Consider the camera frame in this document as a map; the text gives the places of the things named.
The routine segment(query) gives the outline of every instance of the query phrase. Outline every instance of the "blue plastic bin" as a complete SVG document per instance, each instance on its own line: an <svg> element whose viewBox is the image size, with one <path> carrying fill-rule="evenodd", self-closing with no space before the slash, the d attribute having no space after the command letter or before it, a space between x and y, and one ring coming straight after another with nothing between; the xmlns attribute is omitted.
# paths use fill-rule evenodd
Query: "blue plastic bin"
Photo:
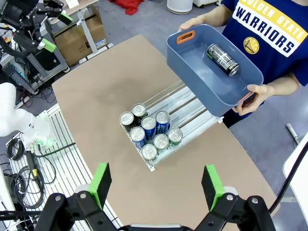
<svg viewBox="0 0 308 231"><path fill-rule="evenodd" d="M234 76L226 75L206 55L212 43L240 65ZM248 84L263 83L261 71L226 37L204 24L169 36L167 64L215 116L222 116L250 97Z"/></svg>

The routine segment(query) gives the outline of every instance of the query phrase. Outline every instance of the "orange handle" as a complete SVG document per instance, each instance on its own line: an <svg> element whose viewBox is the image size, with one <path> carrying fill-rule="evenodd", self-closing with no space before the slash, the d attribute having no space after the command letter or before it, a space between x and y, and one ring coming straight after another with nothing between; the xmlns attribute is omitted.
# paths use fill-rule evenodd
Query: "orange handle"
<svg viewBox="0 0 308 231"><path fill-rule="evenodd" d="M239 100L237 103L240 103L243 99L245 99L246 97L250 96L253 92L249 92L247 95L245 95L244 97L242 97L241 100Z"/></svg>
<svg viewBox="0 0 308 231"><path fill-rule="evenodd" d="M177 37L177 44L181 44L181 43L184 43L188 40L191 40L193 39L195 36L195 31L192 30L192 31L189 31L189 32L186 32L180 36Z"/></svg>

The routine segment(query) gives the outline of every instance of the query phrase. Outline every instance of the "gray floor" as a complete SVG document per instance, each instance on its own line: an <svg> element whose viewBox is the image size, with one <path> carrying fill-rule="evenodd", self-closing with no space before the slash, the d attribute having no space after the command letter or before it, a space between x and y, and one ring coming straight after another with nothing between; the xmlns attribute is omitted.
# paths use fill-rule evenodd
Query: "gray floor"
<svg viewBox="0 0 308 231"><path fill-rule="evenodd" d="M107 0L100 0L98 7L110 43L116 45L134 35L142 34L165 56L167 37L177 32L181 23L210 11L215 5L203 9L193 7L188 15L175 15L166 9L166 0L145 0L133 16L125 15L123 9ZM294 149L293 139L285 124L291 123L299 136L308 131L308 103L298 100L307 97L308 91L305 88L299 89L292 96L271 97L250 117L231 127L232 133L246 149L275 193L278 193L285 180L282 165ZM39 114L55 103L56 101L49 104L43 99L33 99L33 105L28 110ZM0 138L1 153L5 152L4 144L10 137ZM1 156L0 161L4 161L4 156ZM274 216L274 223L277 231L308 230L297 203L282 204Z"/></svg>

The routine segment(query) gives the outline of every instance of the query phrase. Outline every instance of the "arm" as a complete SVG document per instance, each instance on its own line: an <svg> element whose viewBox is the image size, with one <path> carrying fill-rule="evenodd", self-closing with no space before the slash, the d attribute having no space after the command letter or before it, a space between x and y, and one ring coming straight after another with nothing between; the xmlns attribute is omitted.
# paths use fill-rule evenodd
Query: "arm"
<svg viewBox="0 0 308 231"><path fill-rule="evenodd" d="M241 103L234 107L233 110L238 112L240 116L243 116L247 113L254 112L268 97L273 95L290 95L300 86L301 84L292 72L269 84L263 84L262 86L248 85L247 89L255 92L254 99L245 105Z"/></svg>
<svg viewBox="0 0 308 231"><path fill-rule="evenodd" d="M199 24L208 24L210 26L224 26L232 16L232 11L224 5L220 5L210 11L209 13L202 14L196 18L188 20L180 26L179 30L186 30L192 26Z"/></svg>
<svg viewBox="0 0 308 231"><path fill-rule="evenodd" d="M295 75L289 74L278 78L268 84L272 88L272 95L291 95L295 92L301 84L298 82Z"/></svg>

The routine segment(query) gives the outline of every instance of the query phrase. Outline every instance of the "storage tray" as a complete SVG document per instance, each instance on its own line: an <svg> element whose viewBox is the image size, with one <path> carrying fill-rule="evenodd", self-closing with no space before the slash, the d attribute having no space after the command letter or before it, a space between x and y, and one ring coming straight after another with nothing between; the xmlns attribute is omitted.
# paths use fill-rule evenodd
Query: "storage tray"
<svg viewBox="0 0 308 231"><path fill-rule="evenodd" d="M207 55L218 44L240 66L232 77ZM215 116L222 116L251 96L249 84L261 85L261 71L227 38L209 25L198 25L169 36L167 64Z"/></svg>
<svg viewBox="0 0 308 231"><path fill-rule="evenodd" d="M156 165L174 154L178 149L186 145L216 122L222 122L222 117L210 114L182 81L175 83L143 104L146 107L148 115L153 117L161 110L167 111L170 114L170 129L177 127L180 128L183 133L182 141L176 149L170 149L168 147L167 150L159 154L156 161L151 164L145 161L145 164L151 171L154 171ZM141 150L136 148L136 151L142 158Z"/></svg>

